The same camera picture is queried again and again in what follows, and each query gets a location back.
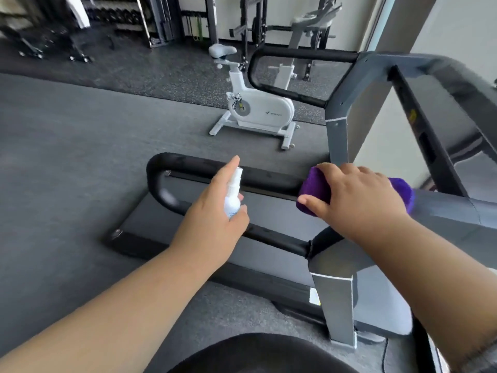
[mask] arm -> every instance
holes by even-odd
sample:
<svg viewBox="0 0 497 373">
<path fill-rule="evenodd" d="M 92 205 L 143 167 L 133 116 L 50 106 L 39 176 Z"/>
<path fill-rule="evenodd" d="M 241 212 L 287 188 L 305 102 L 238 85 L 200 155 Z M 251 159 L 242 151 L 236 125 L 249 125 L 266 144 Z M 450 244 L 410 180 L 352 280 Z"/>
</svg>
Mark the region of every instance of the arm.
<svg viewBox="0 0 497 373">
<path fill-rule="evenodd" d="M 453 369 L 497 337 L 497 276 L 411 219 L 384 175 L 351 163 L 318 166 L 330 204 L 304 203 L 355 243 L 394 284 Z"/>
<path fill-rule="evenodd" d="M 239 158 L 190 207 L 171 246 L 72 314 L 0 359 L 0 371 L 141 372 L 197 290 L 245 231 L 246 206 L 223 205 Z"/>
</svg>

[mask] white exercise bike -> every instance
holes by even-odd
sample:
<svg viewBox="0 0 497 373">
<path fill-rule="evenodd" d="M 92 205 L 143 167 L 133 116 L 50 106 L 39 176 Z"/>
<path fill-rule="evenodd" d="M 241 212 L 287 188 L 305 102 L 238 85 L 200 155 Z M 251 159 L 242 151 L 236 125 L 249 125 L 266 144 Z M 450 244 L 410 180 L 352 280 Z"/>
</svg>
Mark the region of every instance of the white exercise bike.
<svg viewBox="0 0 497 373">
<path fill-rule="evenodd" d="M 330 0 L 322 9 L 294 18 L 288 47 L 298 48 L 305 32 L 309 34 L 312 30 L 328 28 L 340 9 L 341 5 L 335 7 L 334 0 Z M 224 65 L 230 67 L 230 81 L 233 86 L 233 91 L 226 93 L 228 111 L 218 120 L 209 134 L 215 136 L 223 126 L 228 126 L 281 136 L 283 137 L 281 148 L 283 150 L 293 148 L 295 146 L 291 143 L 293 133 L 299 128 L 292 121 L 295 113 L 293 102 L 288 98 L 246 87 L 239 62 L 226 59 L 227 55 L 236 52 L 237 49 L 233 46 L 214 44 L 209 47 L 209 55 L 218 68 Z M 280 64 L 274 81 L 275 87 L 288 88 L 290 79 L 295 77 L 293 60 L 287 59 L 287 62 Z"/>
</svg>

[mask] white spray bottle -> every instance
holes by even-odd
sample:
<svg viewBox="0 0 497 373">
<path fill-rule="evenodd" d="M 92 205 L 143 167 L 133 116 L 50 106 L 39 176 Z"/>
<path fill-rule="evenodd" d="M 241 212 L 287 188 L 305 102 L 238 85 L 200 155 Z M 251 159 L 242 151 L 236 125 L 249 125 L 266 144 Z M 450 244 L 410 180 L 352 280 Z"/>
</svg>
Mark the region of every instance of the white spray bottle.
<svg viewBox="0 0 497 373">
<path fill-rule="evenodd" d="M 228 193 L 224 198 L 224 213 L 227 217 L 232 218 L 240 209 L 240 200 L 238 193 L 240 191 L 240 179 L 242 178 L 242 168 L 236 168 L 228 182 Z"/>
</svg>

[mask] dumbbell rack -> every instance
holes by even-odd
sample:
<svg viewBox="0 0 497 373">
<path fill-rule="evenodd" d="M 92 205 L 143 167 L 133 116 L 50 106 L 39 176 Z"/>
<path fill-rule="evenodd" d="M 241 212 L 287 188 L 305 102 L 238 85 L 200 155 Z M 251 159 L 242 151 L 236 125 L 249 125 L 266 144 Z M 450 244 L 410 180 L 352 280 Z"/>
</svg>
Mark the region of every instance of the dumbbell rack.
<svg viewBox="0 0 497 373">
<path fill-rule="evenodd" d="M 162 45 L 152 12 L 141 0 L 82 0 L 90 21 L 114 25 L 116 30 L 144 31 L 150 47 Z"/>
</svg>

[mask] purple cloth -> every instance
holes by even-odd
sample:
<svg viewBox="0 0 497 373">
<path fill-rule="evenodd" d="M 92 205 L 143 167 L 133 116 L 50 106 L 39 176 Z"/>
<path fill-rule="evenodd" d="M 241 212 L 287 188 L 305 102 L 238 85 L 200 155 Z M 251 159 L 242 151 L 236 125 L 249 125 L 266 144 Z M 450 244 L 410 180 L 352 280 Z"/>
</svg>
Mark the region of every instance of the purple cloth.
<svg viewBox="0 0 497 373">
<path fill-rule="evenodd" d="M 413 210 L 414 205 L 414 190 L 401 178 L 389 178 L 392 187 L 401 196 L 404 204 L 406 205 L 407 212 L 410 213 Z M 302 184 L 299 191 L 300 195 L 313 195 L 318 199 L 323 200 L 327 204 L 330 203 L 332 198 L 332 191 L 328 182 L 326 182 L 325 175 L 320 169 L 312 167 L 309 170 L 307 179 Z M 304 213 L 311 216 L 316 216 L 313 212 L 309 210 L 305 205 L 297 202 L 297 208 Z"/>
</svg>

